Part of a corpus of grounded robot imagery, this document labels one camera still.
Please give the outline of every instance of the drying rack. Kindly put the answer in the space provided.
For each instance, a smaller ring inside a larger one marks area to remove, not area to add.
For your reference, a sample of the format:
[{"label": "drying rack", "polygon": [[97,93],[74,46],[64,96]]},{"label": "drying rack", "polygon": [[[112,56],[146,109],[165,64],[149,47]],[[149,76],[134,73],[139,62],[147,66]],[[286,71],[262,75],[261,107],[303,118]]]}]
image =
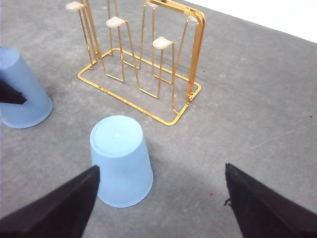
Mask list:
[{"label": "drying rack", "polygon": [[[108,20],[106,21],[106,25],[109,28],[109,37],[110,37],[110,43],[111,43],[111,48],[102,54],[100,50],[100,46],[98,44],[97,40],[97,34],[94,26],[94,21],[93,21],[93,16],[91,12],[91,7],[89,4],[89,0],[80,0],[80,2],[71,2],[66,5],[66,8],[70,11],[78,11],[79,17],[80,17],[80,22],[82,25],[82,30],[84,33],[84,38],[87,46],[87,51],[89,55],[89,60],[90,63],[85,66],[81,71],[78,72],[77,76],[80,80],[102,90],[103,92],[125,102],[126,104],[134,107],[135,109],[145,113],[146,115],[156,119],[157,121],[165,124],[165,125],[174,125],[180,117],[184,114],[186,109],[188,108],[190,102],[197,96],[197,94],[201,90],[201,85],[197,82],[195,82],[195,74],[196,74],[196,69],[197,69],[197,64],[198,64],[198,59],[199,59],[199,53],[201,49],[201,44],[202,44],[202,37],[204,33],[204,27],[205,27],[205,17],[202,12],[199,10],[193,9],[189,6],[185,6],[170,0],[147,0],[145,4],[143,5],[143,22],[142,22],[142,29],[141,29],[141,46],[140,46],[140,55],[134,54],[134,48],[133,48],[133,43],[132,43],[132,37],[131,37],[131,30],[129,26],[129,22],[127,20],[124,20],[122,18],[119,18],[118,16],[118,7],[117,7],[117,1],[114,0],[114,5],[115,5],[115,16],[110,17],[110,2],[107,0],[107,15],[108,15]],[[145,12],[148,7],[152,8],[152,60],[145,59],[142,56],[143,52],[143,34],[144,34],[144,27],[145,27]],[[173,41],[170,41],[164,37],[158,37],[155,39],[155,11],[157,7],[164,7],[168,8],[172,11],[180,12],[186,16],[188,16],[184,30],[183,30],[183,36],[182,40],[179,46],[179,51],[178,55],[175,56],[175,43]],[[190,68],[189,68],[189,76],[185,77],[183,75],[180,75],[177,73],[177,67],[179,65],[179,59],[181,55],[181,50],[182,46],[184,43],[184,38],[186,35],[186,30],[189,22],[193,22],[196,25],[196,30],[195,30],[195,37],[194,37],[194,42],[193,42],[193,48],[192,48],[192,56],[190,60]],[[127,51],[123,49],[122,47],[122,36],[121,36],[121,31],[120,28],[126,25],[127,31],[128,31],[128,37],[129,37],[129,43],[130,43],[130,48],[131,51]],[[112,45],[112,33],[111,30],[117,29],[118,30],[118,38],[119,38],[119,48],[114,48]],[[171,69],[168,69],[166,67],[163,67],[163,53],[164,49],[172,47],[172,66]],[[154,49],[159,49],[160,50],[160,63],[156,64],[154,62]],[[110,57],[113,55],[114,51],[119,51],[120,52],[120,59],[121,59],[121,69],[122,69],[122,78],[119,76],[114,76],[108,73],[106,69],[106,57]],[[132,58],[132,63],[128,62],[127,60],[124,59],[124,56],[127,55]],[[120,81],[122,83],[125,82],[125,72],[124,72],[124,65],[129,65],[134,68],[135,70],[135,76],[136,76],[136,84],[137,88],[146,93],[147,95],[159,99],[160,96],[160,83],[168,83],[172,87],[172,105],[171,105],[171,110],[174,111],[175,113],[175,118],[172,121],[166,121],[163,118],[151,113],[150,111],[140,107],[136,103],[133,103],[127,99],[125,99],[123,96],[120,96],[106,88],[101,87],[100,85],[94,83],[93,81],[90,81],[89,79],[85,78],[83,74],[87,70],[93,70],[95,64],[100,61],[100,63],[103,66],[104,73],[107,77],[112,78],[114,80]],[[149,64],[152,67],[152,76],[158,79],[158,91],[157,93],[149,92],[145,90],[144,88],[141,87],[139,79],[138,79],[138,71],[141,70],[141,63],[146,63]],[[154,73],[154,68],[159,69],[159,74]],[[171,75],[171,79],[168,80],[166,78],[162,77],[162,72],[166,72]],[[186,100],[184,106],[181,108],[181,110],[177,111],[174,106],[174,89],[175,89],[175,77],[178,77],[182,80],[185,80],[187,82],[187,92],[186,92]]]}]

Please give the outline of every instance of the white wall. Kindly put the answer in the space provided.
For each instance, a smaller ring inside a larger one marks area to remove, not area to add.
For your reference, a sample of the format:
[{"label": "white wall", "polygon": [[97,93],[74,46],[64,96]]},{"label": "white wall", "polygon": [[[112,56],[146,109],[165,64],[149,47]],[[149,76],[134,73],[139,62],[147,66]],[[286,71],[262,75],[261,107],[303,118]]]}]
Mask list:
[{"label": "white wall", "polygon": [[186,0],[317,43],[317,0]]}]

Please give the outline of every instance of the light blue plastic cup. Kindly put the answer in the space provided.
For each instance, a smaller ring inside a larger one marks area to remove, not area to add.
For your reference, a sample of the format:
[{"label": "light blue plastic cup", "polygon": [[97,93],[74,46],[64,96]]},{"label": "light blue plastic cup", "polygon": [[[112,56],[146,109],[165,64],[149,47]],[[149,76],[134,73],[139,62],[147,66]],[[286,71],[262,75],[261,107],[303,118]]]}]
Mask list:
[{"label": "light blue plastic cup", "polygon": [[90,134],[92,164],[100,167],[98,197],[112,207],[142,201],[153,184],[153,171],[142,128],[134,119],[111,116]]},{"label": "light blue plastic cup", "polygon": [[52,109],[53,102],[36,76],[16,49],[0,48],[0,78],[27,101],[22,104],[1,103],[1,120],[13,128],[27,128],[42,122]]}]

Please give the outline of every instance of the gold cup rack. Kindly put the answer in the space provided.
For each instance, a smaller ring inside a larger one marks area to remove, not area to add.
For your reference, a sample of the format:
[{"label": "gold cup rack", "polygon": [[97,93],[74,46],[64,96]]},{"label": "gold cup rack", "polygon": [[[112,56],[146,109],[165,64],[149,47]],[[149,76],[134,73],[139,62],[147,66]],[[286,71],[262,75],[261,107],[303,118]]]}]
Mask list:
[{"label": "gold cup rack", "polygon": [[[135,109],[145,113],[146,115],[158,120],[159,122],[161,122],[165,125],[174,125],[180,119],[180,117],[184,114],[184,112],[188,108],[190,102],[197,96],[197,94],[200,92],[200,90],[202,88],[199,83],[195,82],[195,74],[196,74],[196,70],[197,70],[199,53],[200,53],[200,49],[201,49],[202,38],[203,38],[204,27],[205,27],[204,14],[202,12],[200,12],[199,10],[193,9],[191,7],[188,7],[188,6],[185,6],[185,5],[170,1],[170,0],[146,0],[146,3],[143,5],[141,46],[140,46],[140,55],[138,56],[138,55],[134,54],[132,37],[131,37],[131,30],[130,30],[129,23],[127,20],[124,20],[124,19],[121,19],[118,17],[118,6],[117,6],[116,0],[114,0],[114,5],[115,5],[115,16],[110,17],[110,2],[109,2],[109,0],[107,0],[108,20],[107,20],[106,24],[109,28],[109,37],[110,37],[111,48],[110,48],[110,50],[108,50],[104,54],[101,53],[100,46],[98,44],[89,0],[80,0],[80,2],[73,1],[73,2],[66,5],[66,9],[68,9],[70,11],[78,11],[78,13],[79,13],[80,22],[81,22],[82,30],[84,33],[85,43],[87,46],[87,51],[88,51],[89,60],[90,60],[90,63],[86,67],[84,67],[81,71],[78,72],[77,77],[80,80],[102,90],[105,93],[108,93],[109,95],[125,102],[126,104],[134,107]],[[143,54],[143,36],[144,36],[144,27],[145,27],[145,13],[146,13],[146,9],[148,6],[152,7],[152,60],[147,60],[147,59],[143,58],[143,56],[142,56],[142,54]],[[156,8],[158,6],[168,8],[168,9],[171,9],[171,10],[176,11],[176,12],[180,12],[180,13],[188,16],[188,18],[185,22],[183,36],[182,36],[182,39],[180,42],[177,57],[175,57],[175,55],[174,55],[175,54],[175,43],[173,41],[170,41],[164,37],[158,37],[157,39],[155,39],[155,11],[156,11]],[[182,47],[183,47],[183,43],[184,43],[184,38],[186,35],[187,26],[188,26],[188,23],[190,21],[192,21],[196,24],[196,30],[195,30],[193,49],[192,49],[192,56],[191,56],[191,60],[190,60],[189,76],[187,78],[187,77],[177,73],[177,67],[179,65],[179,59],[181,56],[181,51],[182,51]],[[126,25],[126,27],[127,27],[131,51],[127,51],[127,50],[123,49],[123,47],[122,47],[122,39],[121,39],[122,36],[121,36],[121,31],[120,31],[120,27],[122,25]],[[115,28],[117,28],[117,30],[118,30],[119,48],[114,48],[112,45],[113,40],[112,40],[111,30],[115,29]],[[164,49],[166,49],[168,47],[172,47],[171,70],[162,66],[163,65]],[[160,50],[160,63],[159,64],[156,64],[154,62],[155,49]],[[119,78],[118,76],[114,76],[114,75],[109,74],[107,72],[107,69],[106,69],[104,58],[107,56],[112,56],[114,51],[120,51],[122,78]],[[133,63],[127,62],[124,59],[124,54],[130,56],[132,58]],[[112,79],[115,79],[117,81],[120,81],[122,83],[124,83],[124,81],[125,81],[124,65],[127,64],[127,65],[133,67],[134,71],[135,71],[135,77],[136,77],[136,83],[137,83],[138,89],[140,91],[154,97],[154,98],[157,98],[157,99],[160,96],[160,94],[159,94],[160,93],[160,83],[165,82],[165,83],[171,84],[172,85],[171,109],[176,114],[175,118],[172,121],[166,121],[166,120],[154,115],[153,113],[147,111],[146,109],[138,106],[137,104],[125,99],[124,97],[119,96],[118,94],[113,93],[113,92],[109,91],[108,89],[105,89],[105,88],[97,85],[96,83],[86,79],[83,76],[83,74],[87,70],[94,69],[94,66],[98,60],[100,60],[106,76],[108,76]],[[151,93],[140,86],[140,82],[139,82],[139,78],[138,78],[138,71],[141,69],[141,63],[143,63],[143,62],[152,66],[152,76],[158,79],[158,91],[156,94]],[[156,75],[154,73],[154,68],[157,68],[159,70],[158,75]],[[163,71],[171,75],[170,80],[162,77]],[[175,77],[178,77],[178,78],[187,82],[186,100],[185,100],[184,106],[181,108],[180,111],[177,111],[174,107],[174,90],[175,90],[174,79],[175,79]]]}]

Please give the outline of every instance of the gray surface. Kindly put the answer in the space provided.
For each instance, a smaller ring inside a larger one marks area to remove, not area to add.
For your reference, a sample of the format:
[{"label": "gray surface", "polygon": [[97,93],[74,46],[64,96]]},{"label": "gray surface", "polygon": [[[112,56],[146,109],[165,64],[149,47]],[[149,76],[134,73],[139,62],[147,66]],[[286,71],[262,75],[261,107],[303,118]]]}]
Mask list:
[{"label": "gray surface", "polygon": [[[240,238],[233,212],[223,206],[226,162],[317,212],[316,44],[197,7],[207,20],[197,70],[203,89],[168,127],[76,78],[88,57],[67,2],[2,1],[2,45],[21,52],[54,102],[37,126],[1,124],[2,216],[87,169],[91,129],[116,114],[141,124],[155,180],[146,199],[130,208],[97,199],[85,238]],[[119,2],[140,27],[142,1]],[[91,4],[98,36],[106,38],[105,1]],[[183,25],[181,15],[162,15]],[[175,25],[168,29],[163,34],[173,39]],[[136,39],[139,33],[133,29]],[[108,48],[106,40],[101,45]]]}]

